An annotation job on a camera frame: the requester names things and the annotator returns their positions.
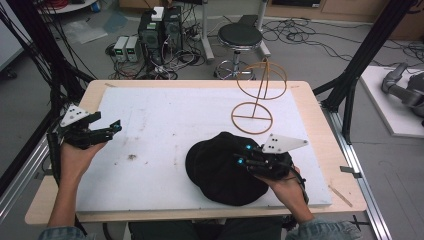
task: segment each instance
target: wooden table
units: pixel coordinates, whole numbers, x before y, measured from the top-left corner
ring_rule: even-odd
[[[245,82],[247,87],[259,86],[260,81]],[[109,87],[135,88],[237,88],[235,81],[134,81],[134,80],[96,80],[90,83],[81,101],[80,107],[95,112],[104,91]],[[271,81],[270,88],[284,88],[281,81]],[[294,100],[299,109],[305,129],[308,133],[324,178],[328,184],[333,204],[327,207],[313,207],[313,213],[362,212],[366,202],[352,174],[340,171],[340,166],[347,166],[346,160],[334,138],[317,100],[308,83],[289,81]],[[46,176],[27,212],[28,224],[46,224],[53,209],[57,186],[52,176]],[[226,217],[252,217],[289,214],[282,207],[255,209],[230,208],[220,210],[161,210],[131,212],[84,212],[77,213],[82,222],[113,222],[161,219],[205,219]]]

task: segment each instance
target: black stool seat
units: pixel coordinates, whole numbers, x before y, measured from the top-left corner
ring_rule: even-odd
[[[262,42],[262,34],[255,27],[241,23],[231,23],[218,31],[218,40],[236,50],[256,49]]]

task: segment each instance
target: black hat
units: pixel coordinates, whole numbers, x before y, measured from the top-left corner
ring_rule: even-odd
[[[250,138],[228,132],[196,143],[186,157],[188,177],[212,201],[233,206],[254,202],[268,185],[237,165],[233,155],[243,154],[246,145],[258,146]]]

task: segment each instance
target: gray floor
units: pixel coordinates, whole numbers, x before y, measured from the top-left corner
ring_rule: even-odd
[[[118,17],[117,19],[122,20],[121,16],[116,14],[117,11],[113,9],[98,14],[86,9],[63,14],[61,18],[63,23],[90,18],[88,23],[91,27],[103,27],[106,23],[110,27],[110,24],[114,23],[108,22],[109,19]],[[211,21],[210,29],[222,20],[224,19]],[[357,41],[363,40],[370,30],[370,26],[349,29],[318,23],[310,23],[308,26],[317,32],[335,34]],[[128,20],[122,28],[110,28],[107,37],[86,44],[74,43],[72,47],[99,79],[107,79],[113,73],[113,64],[105,55],[105,48],[115,42],[120,35],[137,33],[137,27],[137,21]],[[270,39],[273,36],[268,33],[265,37]],[[220,47],[214,38],[210,39],[216,54],[215,62],[210,65],[184,68],[178,71],[179,79],[214,79],[215,65],[223,59],[232,58],[231,51]],[[312,36],[311,39],[333,47],[340,54],[353,55],[359,46],[357,43],[329,36]],[[58,44],[64,49],[62,41],[58,41]],[[319,46],[289,45],[279,41],[266,41],[266,44],[272,53],[270,60],[283,66],[290,80],[307,81],[312,88],[336,78],[348,64],[339,58],[329,57]],[[386,45],[396,46],[390,42]],[[242,59],[254,63],[260,61],[261,56],[254,52],[242,55]],[[387,48],[381,49],[376,60],[382,64],[402,61],[408,61],[410,65],[419,63],[417,59],[406,56],[401,50]],[[0,121],[3,127],[0,136],[2,149],[0,173],[5,171],[49,109],[49,89],[31,60],[22,54],[11,66],[18,73],[18,78],[11,80],[2,75],[0,79]],[[325,99],[326,95],[327,93],[317,96],[317,99]],[[420,161],[424,156],[424,140],[392,137],[364,87],[358,83],[352,119],[352,141],[393,239],[422,239],[424,165]],[[0,225],[1,239],[31,239],[43,229],[42,226],[29,226],[24,221],[25,213],[40,182],[40,179],[30,182],[6,220]],[[357,213],[356,216],[358,221],[368,221],[363,213]],[[352,214],[332,214],[322,217],[353,221]],[[114,239],[122,237],[123,223],[112,223],[110,227]],[[89,232],[97,232],[98,239],[105,239],[100,224],[87,224],[87,229]],[[361,230],[365,239],[373,239],[369,226],[361,226]]]

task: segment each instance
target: white board surface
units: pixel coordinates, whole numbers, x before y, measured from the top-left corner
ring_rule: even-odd
[[[274,90],[269,94],[278,95]],[[273,113],[274,124],[268,132],[248,135],[238,130],[231,122],[231,111],[251,100],[239,89],[108,88],[99,107],[102,118],[90,128],[104,128],[121,119],[123,130],[93,159],[78,189],[77,211],[232,207],[207,199],[188,178],[185,157],[195,143],[221,131],[250,137],[258,144],[265,143],[270,133],[309,141],[290,91],[276,100],[260,101]],[[261,127],[257,122],[250,124]],[[312,146],[290,154],[307,179],[310,205],[330,205]],[[269,190],[243,207],[281,205]]]
[[[361,81],[392,136],[424,138],[424,128],[421,125],[424,119],[403,105],[399,98],[381,91],[384,77],[393,70],[394,68],[369,66],[362,74]],[[405,71],[397,85],[406,88],[411,76],[412,74]]]

